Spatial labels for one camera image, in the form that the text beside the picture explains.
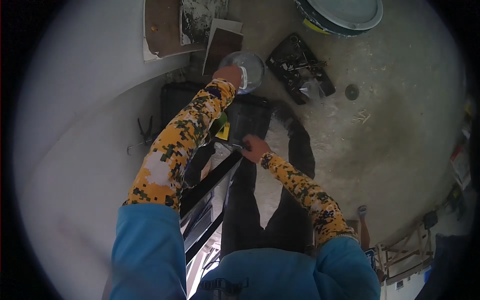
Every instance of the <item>metal disc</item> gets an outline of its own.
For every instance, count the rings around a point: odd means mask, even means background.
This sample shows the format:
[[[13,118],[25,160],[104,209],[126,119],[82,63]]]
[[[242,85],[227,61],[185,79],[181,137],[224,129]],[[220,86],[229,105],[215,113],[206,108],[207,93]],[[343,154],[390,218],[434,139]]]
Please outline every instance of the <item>metal disc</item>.
[[[359,88],[354,84],[350,84],[345,89],[345,96],[347,96],[348,100],[357,99],[359,97],[359,93],[360,93]]]

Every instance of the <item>metal tool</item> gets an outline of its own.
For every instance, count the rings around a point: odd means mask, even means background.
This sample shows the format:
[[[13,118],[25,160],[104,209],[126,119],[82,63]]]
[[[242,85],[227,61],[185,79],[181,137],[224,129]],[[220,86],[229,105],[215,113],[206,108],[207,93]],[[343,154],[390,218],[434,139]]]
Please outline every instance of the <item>metal tool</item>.
[[[131,154],[129,153],[129,150],[131,148],[136,147],[136,146],[140,146],[140,145],[148,145],[149,142],[151,142],[155,139],[152,135],[153,116],[150,116],[150,121],[148,123],[148,129],[147,129],[146,132],[144,132],[144,130],[142,128],[142,125],[140,124],[140,119],[139,118],[137,118],[137,122],[138,122],[138,127],[140,128],[140,135],[144,138],[144,141],[141,142],[141,143],[138,143],[136,145],[127,147],[127,154],[130,155],[130,156],[131,156]]]

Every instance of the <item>yellow object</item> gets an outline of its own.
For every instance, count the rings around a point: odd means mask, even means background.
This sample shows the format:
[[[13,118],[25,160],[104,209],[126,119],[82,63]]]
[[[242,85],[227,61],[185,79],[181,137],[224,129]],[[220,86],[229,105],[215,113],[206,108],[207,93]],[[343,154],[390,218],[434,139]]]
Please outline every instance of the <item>yellow object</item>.
[[[230,123],[227,122],[222,129],[215,135],[217,138],[228,141],[228,132],[230,131]]]
[[[303,19],[303,23],[304,23],[308,28],[313,29],[313,30],[315,30],[316,32],[320,32],[320,33],[329,35],[328,32],[326,32],[326,31],[323,30],[323,29],[318,28],[317,26],[315,26],[312,22],[310,22],[310,21],[307,20],[307,19]]]

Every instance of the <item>leg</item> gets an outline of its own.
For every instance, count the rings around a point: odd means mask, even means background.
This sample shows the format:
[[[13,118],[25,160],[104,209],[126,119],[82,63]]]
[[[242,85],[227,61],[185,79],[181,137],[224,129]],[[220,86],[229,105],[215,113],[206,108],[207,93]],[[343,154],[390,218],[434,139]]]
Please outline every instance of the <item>leg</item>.
[[[228,187],[220,259],[237,250],[258,248],[263,228],[260,226],[260,213],[253,195],[256,177],[256,164],[242,158]]]
[[[310,147],[310,136],[298,120],[287,125],[288,160],[310,178],[315,176],[315,159]],[[265,228],[265,240],[269,247],[304,253],[312,244],[313,226],[308,213],[293,196],[282,189],[277,210]]]
[[[370,235],[368,233],[367,223],[365,222],[365,215],[367,214],[367,207],[362,205],[357,209],[360,219],[360,247],[363,251],[370,249]]]

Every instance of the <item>shoe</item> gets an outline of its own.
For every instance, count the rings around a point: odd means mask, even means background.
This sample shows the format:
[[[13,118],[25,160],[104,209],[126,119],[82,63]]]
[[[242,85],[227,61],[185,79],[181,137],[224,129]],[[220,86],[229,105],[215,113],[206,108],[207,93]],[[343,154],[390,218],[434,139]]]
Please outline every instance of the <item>shoe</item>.
[[[359,215],[359,217],[365,216],[367,214],[367,206],[362,205],[359,208],[357,208],[357,214]]]
[[[294,121],[300,122],[299,117],[295,114],[293,109],[285,101],[274,100],[271,102],[273,107],[273,117],[280,121],[283,127],[287,130],[290,128],[290,124]]]

